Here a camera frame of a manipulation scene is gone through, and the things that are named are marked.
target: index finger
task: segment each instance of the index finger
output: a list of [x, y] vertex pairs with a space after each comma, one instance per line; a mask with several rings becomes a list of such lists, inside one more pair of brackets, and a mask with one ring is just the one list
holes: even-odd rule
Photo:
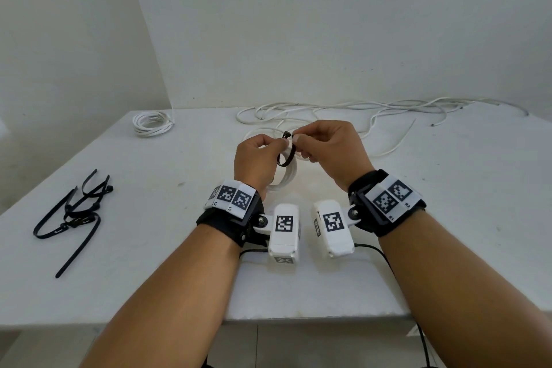
[[275, 138], [272, 138], [266, 134], [257, 134], [252, 136], [251, 138], [248, 138], [247, 140], [244, 140], [241, 142], [241, 144], [251, 145], [253, 147], [262, 147], [264, 145], [268, 145], [271, 142], [273, 142]]
[[344, 121], [337, 120], [318, 120], [296, 129], [293, 134], [305, 134], [319, 141], [328, 141], [342, 127], [343, 123]]

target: person's right hand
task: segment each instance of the person's right hand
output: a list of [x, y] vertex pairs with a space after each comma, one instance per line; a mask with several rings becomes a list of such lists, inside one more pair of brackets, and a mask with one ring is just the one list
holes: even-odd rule
[[374, 170], [353, 125], [348, 121], [318, 120], [293, 132], [297, 151], [322, 169], [346, 191], [356, 179]]

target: hand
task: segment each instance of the hand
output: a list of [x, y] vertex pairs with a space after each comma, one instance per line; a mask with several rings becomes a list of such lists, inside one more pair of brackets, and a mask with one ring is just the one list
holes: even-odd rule
[[322, 169], [346, 191], [356, 179], [374, 170], [361, 138], [348, 121], [318, 120], [293, 133], [297, 151]]
[[234, 179], [255, 188], [262, 200], [267, 195], [267, 186], [274, 179], [278, 155], [289, 143], [283, 138], [266, 134], [255, 135], [238, 144], [234, 158]]

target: white wire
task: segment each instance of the white wire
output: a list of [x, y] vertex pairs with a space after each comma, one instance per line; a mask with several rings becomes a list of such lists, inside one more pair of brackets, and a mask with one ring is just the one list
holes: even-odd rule
[[153, 137], [169, 131], [175, 125], [175, 109], [170, 103], [172, 117], [162, 111], [142, 111], [133, 118], [134, 132], [138, 137]]
[[[519, 110], [523, 111], [526, 116], [529, 115], [529, 112], [525, 108], [522, 108], [521, 106], [511, 102], [505, 102], [505, 101], [500, 101], [500, 100], [491, 99], [491, 98], [472, 99], [472, 98], [453, 98], [453, 97], [442, 96], [430, 101], [425, 101], [422, 99], [404, 99], [401, 101], [395, 101], [390, 103], [381, 103], [381, 102], [373, 102], [373, 101], [349, 101], [349, 102], [336, 103], [334, 105], [316, 105], [312, 103], [299, 104], [299, 103], [293, 103], [293, 102], [275, 102], [275, 103], [267, 103], [259, 107], [253, 106], [253, 107], [245, 108], [236, 114], [236, 120], [246, 125], [259, 125], [259, 124], [278, 122], [278, 124], [275, 127], [263, 126], [260, 128], [252, 129], [251, 131], [247, 132], [247, 134], [245, 135], [244, 137], [244, 140], [245, 140], [246, 138], [250, 137], [253, 132], [260, 132], [260, 131], [272, 131], [275, 137], [279, 137], [280, 134], [284, 132], [282, 129], [280, 129], [280, 126], [282, 126], [283, 124], [289, 121], [295, 122], [292, 126], [289, 126], [289, 128], [287, 128], [287, 131], [292, 132], [294, 129], [297, 129], [300, 126], [304, 125], [304, 123], [311, 123], [315, 120], [318, 120], [319, 117], [316, 113], [320, 110], [326, 110], [326, 109], [341, 109], [341, 110], [353, 110], [353, 111], [376, 110], [376, 112], [368, 120], [368, 128], [365, 131], [357, 131], [361, 136], [361, 138], [366, 138], [370, 134], [371, 130], [375, 127], [378, 117], [384, 117], [387, 115], [396, 115], [396, 114], [409, 112], [409, 111], [420, 112], [420, 113], [439, 113], [443, 115], [443, 118], [440, 121], [431, 124], [432, 127], [436, 127], [446, 121], [446, 118], [449, 113], [458, 111], [459, 109], [462, 109], [465, 106], [471, 105], [475, 102], [482, 102], [482, 103], [485, 103], [485, 104], [487, 103], [491, 105], [505, 104], [505, 105], [518, 108]], [[254, 120], [245, 120], [244, 118], [242, 118], [242, 115], [247, 111], [254, 111], [253, 113]], [[303, 113], [305, 111], [310, 111], [313, 114], [314, 119], [309, 120], [307, 118], [304, 118], [303, 116], [301, 118], [297, 116], [290, 116], [290, 113]], [[416, 120], [414, 119], [414, 121], [412, 121], [412, 123], [410, 124], [410, 127], [407, 129], [406, 133], [404, 133], [402, 138], [395, 144], [393, 148], [391, 148], [390, 150], [384, 153], [371, 154], [370, 157], [381, 157], [394, 152], [405, 140], [406, 136], [410, 133], [410, 130], [414, 126], [415, 122]], [[277, 185], [269, 185], [268, 187], [269, 190], [271, 191], [279, 190], [291, 182], [291, 180], [293, 179], [293, 177], [297, 172], [296, 158], [303, 159], [299, 154], [296, 154], [292, 163], [286, 168], [286, 173], [282, 181]]]

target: black and white square marker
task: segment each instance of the black and white square marker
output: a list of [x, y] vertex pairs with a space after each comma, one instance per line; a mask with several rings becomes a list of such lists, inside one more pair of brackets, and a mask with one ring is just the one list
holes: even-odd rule
[[216, 192], [219, 190], [220, 186], [217, 186], [214, 190], [212, 190], [212, 194], [211, 196], [209, 197], [209, 199], [213, 199], [216, 195]]
[[293, 216], [278, 216], [276, 217], [277, 232], [293, 232]]
[[405, 198], [412, 193], [412, 190], [400, 180], [397, 180], [397, 182], [390, 186], [389, 192], [395, 195], [399, 200], [404, 201]]
[[383, 214], [389, 213], [398, 204], [398, 201], [388, 192], [383, 191], [372, 201]]
[[324, 218], [324, 224], [326, 225], [326, 230], [328, 230], [328, 232], [335, 232], [336, 230], [342, 230], [345, 228], [338, 212], [324, 214], [322, 217]]
[[320, 237], [320, 227], [317, 220], [314, 220], [314, 230], [316, 230], [316, 237]]
[[278, 263], [293, 263], [293, 259], [292, 258], [279, 258], [277, 256], [274, 257], [274, 260]]
[[234, 197], [234, 193], [236, 192], [236, 188], [232, 188], [231, 186], [222, 185], [220, 187], [220, 190], [217, 195], [217, 199], [221, 201], [227, 201], [230, 202], [232, 198]]
[[247, 195], [245, 192], [238, 190], [234, 196], [232, 204], [236, 207], [241, 208], [244, 211], [247, 211], [247, 206], [251, 202], [251, 195]]

